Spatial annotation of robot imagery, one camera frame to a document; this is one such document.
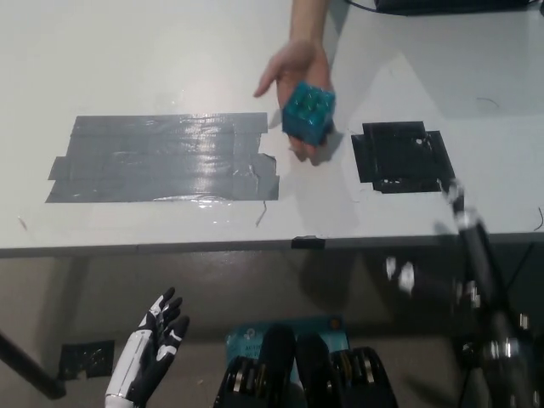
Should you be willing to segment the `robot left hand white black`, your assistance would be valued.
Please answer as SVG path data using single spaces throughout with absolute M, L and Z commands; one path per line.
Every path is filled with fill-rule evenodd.
M 174 362 L 190 325 L 167 289 L 128 338 L 105 391 L 105 408 L 145 407 Z

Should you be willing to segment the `person's bare hand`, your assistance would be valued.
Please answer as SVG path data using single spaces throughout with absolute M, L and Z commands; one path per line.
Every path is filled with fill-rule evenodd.
M 318 42 L 293 40 L 284 45 L 264 68 L 253 97 L 262 97 L 274 84 L 279 107 L 283 109 L 300 82 L 333 90 L 326 52 Z

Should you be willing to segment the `robot right hand black silver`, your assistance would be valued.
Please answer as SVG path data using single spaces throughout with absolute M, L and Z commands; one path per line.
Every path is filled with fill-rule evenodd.
M 388 280 L 413 297 L 427 295 L 456 307 L 467 300 L 477 331 L 462 352 L 484 374 L 495 407 L 543 405 L 543 355 L 535 336 L 507 295 L 490 237 L 479 213 L 466 205 L 464 189 L 454 178 L 439 187 L 453 213 L 467 261 L 463 280 L 446 284 L 396 257 L 385 261 Z

